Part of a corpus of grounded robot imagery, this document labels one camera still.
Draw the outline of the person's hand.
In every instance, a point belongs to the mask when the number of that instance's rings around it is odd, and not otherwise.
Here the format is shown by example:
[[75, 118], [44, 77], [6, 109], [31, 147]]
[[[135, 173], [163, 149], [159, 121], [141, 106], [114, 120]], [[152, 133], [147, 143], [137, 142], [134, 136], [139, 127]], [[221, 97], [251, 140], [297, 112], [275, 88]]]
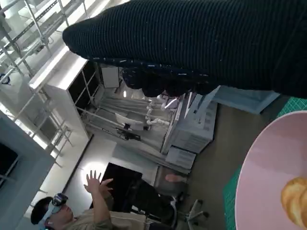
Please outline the person's hand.
[[90, 173], [86, 175], [87, 184], [84, 187], [87, 192], [92, 193], [99, 190], [101, 173], [96, 175], [96, 170], [90, 170]]
[[111, 183], [112, 181], [113, 181], [113, 178], [106, 179], [101, 182], [99, 189], [103, 196], [110, 195], [109, 191], [112, 190], [112, 188], [108, 187], [108, 184]]

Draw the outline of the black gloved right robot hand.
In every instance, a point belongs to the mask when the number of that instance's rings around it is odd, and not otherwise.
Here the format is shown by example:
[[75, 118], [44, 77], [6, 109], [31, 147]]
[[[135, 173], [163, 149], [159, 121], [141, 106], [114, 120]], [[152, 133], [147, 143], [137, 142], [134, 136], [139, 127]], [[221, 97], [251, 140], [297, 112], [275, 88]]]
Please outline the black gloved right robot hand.
[[304, 0], [131, 0], [67, 27], [72, 53], [147, 97], [219, 86], [307, 96]]

